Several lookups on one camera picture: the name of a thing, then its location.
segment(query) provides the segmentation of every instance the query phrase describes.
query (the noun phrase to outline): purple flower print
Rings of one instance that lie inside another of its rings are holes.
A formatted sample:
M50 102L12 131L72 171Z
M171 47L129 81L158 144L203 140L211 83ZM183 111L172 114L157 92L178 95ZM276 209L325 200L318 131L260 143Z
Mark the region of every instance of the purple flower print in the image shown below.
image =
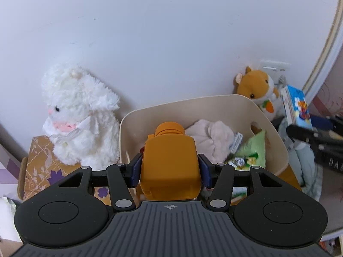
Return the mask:
M108 188L107 187L100 187L98 189L98 195L100 198L104 198L108 195Z
M49 184L52 185L58 182L60 179L63 179L64 176L62 175L62 170L58 170L57 172L50 170L50 178L47 179Z

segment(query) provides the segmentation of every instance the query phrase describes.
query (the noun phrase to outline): plush hamster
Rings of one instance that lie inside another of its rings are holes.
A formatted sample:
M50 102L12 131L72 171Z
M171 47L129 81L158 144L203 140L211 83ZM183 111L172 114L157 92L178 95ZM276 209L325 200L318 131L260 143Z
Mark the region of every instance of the plush hamster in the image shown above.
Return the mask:
M236 75L237 94L250 98L272 121L284 116L284 107L274 81L261 70L246 68L246 74Z

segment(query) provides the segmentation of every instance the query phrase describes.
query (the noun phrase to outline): sheep's ear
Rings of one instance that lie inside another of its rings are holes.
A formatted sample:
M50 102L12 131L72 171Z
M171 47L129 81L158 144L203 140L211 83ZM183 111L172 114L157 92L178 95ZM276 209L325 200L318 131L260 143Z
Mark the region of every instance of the sheep's ear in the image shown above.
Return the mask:
M95 79L94 77L91 77L91 81L93 81L93 84L87 84L87 88L89 91L88 95L88 103L90 108L100 111L105 110L117 110L119 108L119 97L116 93L114 93L112 90L110 90L108 87L104 85L104 83L100 82L98 79Z
M247 68L245 69L245 73L249 73L249 72L251 72L251 68L247 66Z
M84 75L84 72L79 69L72 68L70 70L70 77L72 78L80 79L83 75Z
M241 81L242 81L242 78L243 78L243 74L242 73L237 74L236 78L235 78L236 83L240 84Z

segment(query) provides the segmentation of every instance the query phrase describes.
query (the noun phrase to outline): pink wallpaper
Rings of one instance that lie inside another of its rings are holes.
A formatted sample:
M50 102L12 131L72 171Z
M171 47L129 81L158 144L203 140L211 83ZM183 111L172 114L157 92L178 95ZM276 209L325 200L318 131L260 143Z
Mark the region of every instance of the pink wallpaper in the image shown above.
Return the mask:
M309 109L311 114L323 117L343 115L343 49Z

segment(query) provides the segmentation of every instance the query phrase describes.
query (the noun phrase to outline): light blue cloth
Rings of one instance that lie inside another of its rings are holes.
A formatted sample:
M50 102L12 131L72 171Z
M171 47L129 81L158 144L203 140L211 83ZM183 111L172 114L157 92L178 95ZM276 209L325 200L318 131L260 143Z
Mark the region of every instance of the light blue cloth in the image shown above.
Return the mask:
M286 133L288 126L284 118L278 133L287 150L289 165L291 166L304 193L319 201L323 184L323 167L314 163L314 154L308 144L293 142Z

